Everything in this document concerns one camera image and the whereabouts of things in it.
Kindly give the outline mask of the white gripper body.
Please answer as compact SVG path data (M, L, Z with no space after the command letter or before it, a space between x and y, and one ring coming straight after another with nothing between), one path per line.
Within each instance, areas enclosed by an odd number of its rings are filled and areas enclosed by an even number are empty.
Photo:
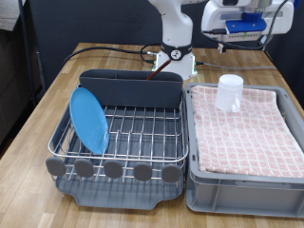
M201 32L222 42L262 42L291 29L295 0L209 0Z

